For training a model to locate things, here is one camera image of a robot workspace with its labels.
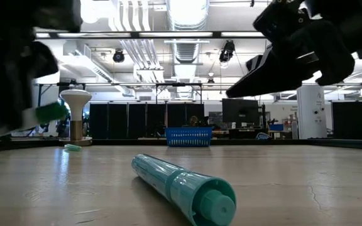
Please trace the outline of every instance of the ventilation duct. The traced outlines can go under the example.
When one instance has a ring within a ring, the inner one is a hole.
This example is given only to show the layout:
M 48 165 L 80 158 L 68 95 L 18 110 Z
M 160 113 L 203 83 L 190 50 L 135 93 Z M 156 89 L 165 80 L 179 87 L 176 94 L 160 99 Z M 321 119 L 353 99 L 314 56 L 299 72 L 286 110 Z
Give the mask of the ventilation duct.
M 75 63 L 81 64 L 83 67 L 88 68 L 94 74 L 100 76 L 107 83 L 119 83 L 119 81 L 113 79 L 111 73 L 106 71 L 99 62 L 92 59 L 92 51 L 87 45 L 81 45 L 75 40 L 66 41 L 63 45 L 63 54 L 61 61 L 73 65 Z M 116 85 L 115 88 L 119 90 L 123 96 L 134 96 L 135 91 L 127 87 Z
M 170 29 L 172 31 L 202 31 L 206 27 L 208 10 L 209 0 L 167 0 L 167 18 Z M 194 79 L 196 65 L 192 64 L 196 63 L 199 50 L 200 44 L 172 44 L 174 62 L 181 63 L 181 65 L 174 66 L 177 78 Z M 180 97 L 189 95 L 179 90 Z

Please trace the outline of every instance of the teal object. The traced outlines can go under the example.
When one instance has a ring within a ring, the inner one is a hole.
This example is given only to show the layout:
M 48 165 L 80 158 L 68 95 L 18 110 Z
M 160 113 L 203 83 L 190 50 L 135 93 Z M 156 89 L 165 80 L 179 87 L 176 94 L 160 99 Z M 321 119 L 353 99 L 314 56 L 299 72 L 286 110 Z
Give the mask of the teal object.
M 193 226 L 227 226 L 236 212 L 236 195 L 220 178 L 139 154 L 132 160 L 135 173 L 177 206 Z
M 80 146 L 76 146 L 76 145 L 72 145 L 72 144 L 66 144 L 64 146 L 64 148 L 68 151 L 80 151 L 82 149 L 82 147 Z

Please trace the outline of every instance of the table surface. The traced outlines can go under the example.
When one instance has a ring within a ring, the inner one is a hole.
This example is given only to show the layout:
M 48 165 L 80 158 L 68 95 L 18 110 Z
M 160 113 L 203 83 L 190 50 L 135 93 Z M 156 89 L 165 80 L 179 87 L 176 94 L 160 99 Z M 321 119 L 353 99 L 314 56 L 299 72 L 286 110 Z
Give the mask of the table surface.
M 362 225 L 362 150 L 93 146 L 0 152 L 0 226 L 190 225 L 131 169 L 147 153 L 235 189 L 232 226 Z

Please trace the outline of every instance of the white pillar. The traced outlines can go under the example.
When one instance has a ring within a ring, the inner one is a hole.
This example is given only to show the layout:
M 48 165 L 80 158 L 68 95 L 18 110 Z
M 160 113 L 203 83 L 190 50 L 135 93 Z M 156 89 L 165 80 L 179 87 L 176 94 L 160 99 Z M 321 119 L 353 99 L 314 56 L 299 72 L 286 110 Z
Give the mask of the white pillar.
M 300 139 L 327 137 L 324 89 L 304 85 L 297 89 L 297 100 Z

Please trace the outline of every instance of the blue basket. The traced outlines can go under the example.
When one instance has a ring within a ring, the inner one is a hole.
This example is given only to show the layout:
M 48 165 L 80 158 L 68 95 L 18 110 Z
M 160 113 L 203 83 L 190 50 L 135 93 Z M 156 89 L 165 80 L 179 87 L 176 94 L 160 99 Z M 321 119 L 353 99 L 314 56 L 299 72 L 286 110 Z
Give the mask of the blue basket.
M 166 128 L 166 137 L 169 147 L 209 147 L 212 139 L 212 128 Z
M 284 125 L 283 124 L 269 125 L 269 130 L 271 130 L 271 131 L 283 131 L 284 130 Z

